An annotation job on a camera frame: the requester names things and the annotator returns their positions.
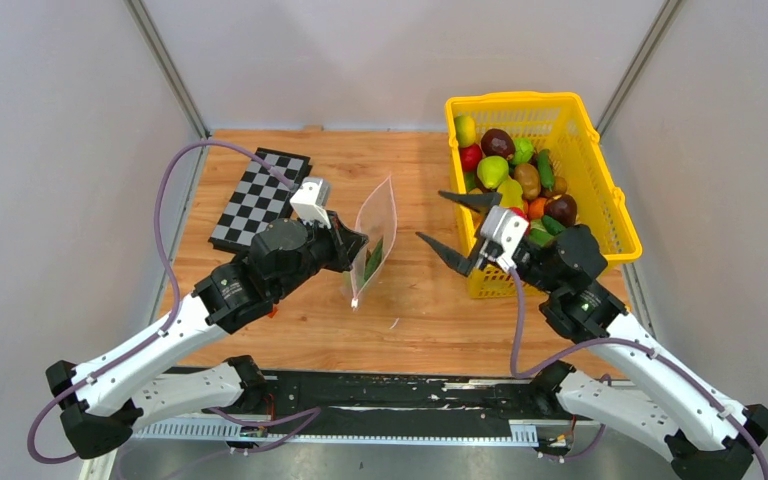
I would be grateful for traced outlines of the long green cucumber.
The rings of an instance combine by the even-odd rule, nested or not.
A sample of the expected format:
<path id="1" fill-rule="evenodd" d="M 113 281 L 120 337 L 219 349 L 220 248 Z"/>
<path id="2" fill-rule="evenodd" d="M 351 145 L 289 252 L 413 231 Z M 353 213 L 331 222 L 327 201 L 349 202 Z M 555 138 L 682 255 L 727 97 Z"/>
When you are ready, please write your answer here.
<path id="1" fill-rule="evenodd" d="M 383 244 L 384 239 L 379 238 L 377 242 L 366 252 L 363 273 L 364 282 L 368 282 L 369 279 L 378 270 L 383 259 Z"/>

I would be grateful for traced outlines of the clear zip top bag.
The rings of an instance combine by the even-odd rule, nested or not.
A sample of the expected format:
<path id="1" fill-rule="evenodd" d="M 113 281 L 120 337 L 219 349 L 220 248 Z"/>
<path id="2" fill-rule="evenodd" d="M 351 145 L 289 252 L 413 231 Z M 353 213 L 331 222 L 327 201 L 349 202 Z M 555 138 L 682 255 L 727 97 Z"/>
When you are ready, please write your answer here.
<path id="1" fill-rule="evenodd" d="M 366 234 L 369 241 L 362 248 L 353 263 L 351 271 L 347 274 L 351 286 L 350 307 L 357 311 L 364 297 L 374 288 L 379 280 L 381 271 L 387 261 L 396 240 L 398 227 L 398 214 L 392 183 L 392 176 L 388 175 L 366 198 L 357 214 L 354 230 Z M 368 282 L 363 281 L 364 261 L 366 252 L 377 242 L 384 239 L 383 259 L 375 274 Z"/>

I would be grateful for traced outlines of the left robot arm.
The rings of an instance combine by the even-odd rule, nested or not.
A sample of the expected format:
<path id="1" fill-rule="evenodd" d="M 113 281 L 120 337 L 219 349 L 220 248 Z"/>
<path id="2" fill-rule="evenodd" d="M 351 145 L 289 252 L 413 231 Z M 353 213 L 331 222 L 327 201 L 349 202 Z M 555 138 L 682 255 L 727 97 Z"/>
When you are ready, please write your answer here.
<path id="1" fill-rule="evenodd" d="M 250 360 L 225 361 L 205 377 L 161 375 L 193 351 L 271 314 L 321 270 L 350 271 L 369 238 L 333 211 L 327 218 L 325 225 L 271 222 L 248 248 L 123 344 L 90 361 L 50 365 L 46 380 L 72 455 L 105 455 L 138 429 L 193 410 L 234 405 L 243 413 L 258 411 L 267 389 Z"/>

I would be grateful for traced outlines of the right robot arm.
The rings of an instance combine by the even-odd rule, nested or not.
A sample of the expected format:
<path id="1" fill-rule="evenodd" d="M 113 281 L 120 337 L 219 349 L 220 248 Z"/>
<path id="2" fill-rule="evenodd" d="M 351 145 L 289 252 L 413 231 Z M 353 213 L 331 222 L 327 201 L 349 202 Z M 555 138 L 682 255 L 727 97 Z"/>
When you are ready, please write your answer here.
<path id="1" fill-rule="evenodd" d="M 598 421 L 663 457 L 682 479 L 740 479 L 752 466 L 768 478 L 762 443 L 768 408 L 745 405 L 688 369 L 664 348 L 625 304 L 599 282 L 606 259 L 589 227 L 576 224 L 550 240 L 530 237 L 525 218 L 504 208 L 496 193 L 448 193 L 447 199 L 483 220 L 463 255 L 439 241 L 432 249 L 461 275 L 489 265 L 509 274 L 518 290 L 544 292 L 539 309 L 548 325 L 570 341 L 570 351 L 591 350 L 635 385 L 628 393 L 595 380 L 560 351 L 522 370 L 534 387 L 531 403 L 544 417 L 562 411 Z"/>

